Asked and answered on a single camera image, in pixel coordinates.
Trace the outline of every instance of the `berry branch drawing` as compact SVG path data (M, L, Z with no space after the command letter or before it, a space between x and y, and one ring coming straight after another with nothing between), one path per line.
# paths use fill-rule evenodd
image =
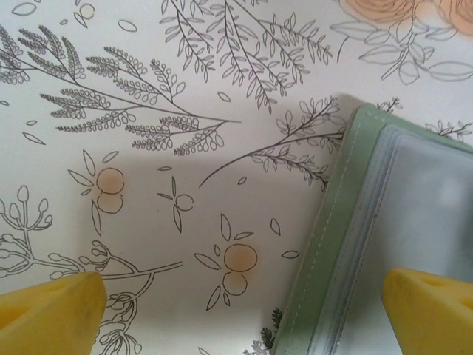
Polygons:
M344 35L337 61L348 40L363 41L370 49L359 59L385 66L381 80L395 73L404 85L413 84L423 74L443 82L470 79L473 65L468 62L431 63L436 44L453 40L458 33L473 36L473 8L468 5L468 10L459 3L443 0L438 6L435 1L339 0L352 20L330 26Z
M176 155L208 152L224 146L218 129L225 120L189 112L177 103L176 97L184 91L186 83L177 79L172 69L157 59L146 66L137 58L114 47L104 47L109 57L90 56L91 64L84 68L79 54L71 41L61 40L45 26L40 33L19 30L23 37L18 42L29 51L27 58L17 42L0 26L0 82L22 84L30 80L31 72L41 72L75 89L61 90L62 96L41 94L44 100L61 109L51 113L54 118L85 120L82 124L58 126L62 132L97 132L124 126L127 132L143 139L133 142L137 149L163 151L175 147ZM108 78L129 98L102 92L84 84L87 72ZM146 76L152 72L153 79ZM154 126L132 125L139 111L158 112L159 124Z
M284 21L274 14L268 21L237 0L207 3L191 1L186 6L184 1L163 0L161 12L170 15L160 20L168 26L166 43L178 39L177 57L186 58L183 69L194 62L195 73L201 72L205 82L218 59L225 68L222 78L231 79L232 85L245 85L247 98L253 97L258 109L266 107L271 114L278 93L284 97L292 86L303 83L310 73L306 57L312 64L325 65L333 57L325 35L319 35L315 27L316 20L298 26L295 13Z
M283 138L222 165L207 176L200 187L224 168L250 158L254 163L262 165L265 172L269 172L270 169L277 171L279 166L285 166L289 171L299 171L309 185L318 181L324 191L328 184L328 176L325 173L328 165L318 166L314 161L315 155L297 156L296 147L306 143L309 146L327 148L332 153L340 147L347 123L337 115L340 108L336 98L329 97L317 102L312 99L308 103L301 101L299 107L300 118L295 118L292 111L289 110L284 118L276 120ZM327 125L330 125L330 128L334 128L334 130L325 132L326 129L322 128ZM246 179L243 177L240 179L239 185L245 181Z
M224 240L225 248L221 248L219 243L216 243L214 244L214 256L194 253L199 263L222 274L222 284L217 285L212 291L207 302L206 311L210 311L221 299L230 307L231 298L241 296L248 288L245 273L258 264L256 250L249 243L241 242L241 240L251 237L253 232L243 231L235 234L231 230L228 218L221 214L220 234Z
M117 155L118 151L110 152L102 159L102 164L108 164ZM81 196L92 196L91 199L91 218L95 231L102 235L101 212L107 214L117 214L123 207L122 191L125 187L123 173L112 167L104 167L99 172L90 154L82 151L84 166L89 177L86 177L74 170L67 170L72 179L85 190Z
M49 275L51 280L83 271L100 272L106 282L129 278L143 279L144 284L137 291L122 291L109 295L96 344L101 348L101 355L138 355L142 346L129 332L137 316L139 298L148 291L157 274L179 268L183 263L169 263L142 270L113 254L98 240L92 242L91 257L80 256L78 260L74 260L53 252L49 253L47 258L42 258L33 248L31 233L51 227L52 215L46 215L49 202L43 198L37 207L37 217L32 219L30 192L26 186L21 186L18 190L17 200L18 204L12 202L8 211L0 200L0 220L18 231L18 235L5 233L0 236L0 277L17 277L33 266L42 266L52 269ZM106 270L110 265L123 268L124 271L108 273Z

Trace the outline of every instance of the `green card holder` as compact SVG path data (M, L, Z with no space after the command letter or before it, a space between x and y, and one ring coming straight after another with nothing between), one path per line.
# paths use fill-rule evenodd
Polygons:
M473 258L469 251L462 254L471 248L473 255L471 238L465 239L462 229L447 230L435 241L436 248L429 240L436 231L427 225L438 231L445 223L440 220L436 226L435 216L424 213L432 186L440 185L438 196L432 195L435 213L458 216L455 209L470 208L473 212L470 176L471 147L373 105L358 109L316 218L273 354L400 354L381 298L375 299L377 292L381 297L384 272L410 266L463 279L471 275L473 281ZM467 212L452 217L462 228L469 220ZM403 226L403 220L409 220L403 213L421 217ZM423 221L431 222L424 227ZM415 235L401 242L407 232ZM450 254L443 255L445 250ZM437 266L436 257L447 261ZM374 339L359 345L357 341L374 328L379 329L380 343ZM382 342L388 348L379 348Z

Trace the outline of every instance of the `peach-colored circle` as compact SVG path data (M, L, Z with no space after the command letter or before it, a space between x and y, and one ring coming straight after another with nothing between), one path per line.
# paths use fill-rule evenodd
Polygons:
M340 0L350 13L382 24L395 24L412 17L416 0Z
M473 1L440 0L440 9L458 32L473 36Z

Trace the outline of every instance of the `white paper surface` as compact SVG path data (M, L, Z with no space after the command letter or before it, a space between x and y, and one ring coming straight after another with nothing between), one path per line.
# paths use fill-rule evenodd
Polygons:
M456 6L4 0L1 292L99 270L93 354L267 354L350 113L472 142Z

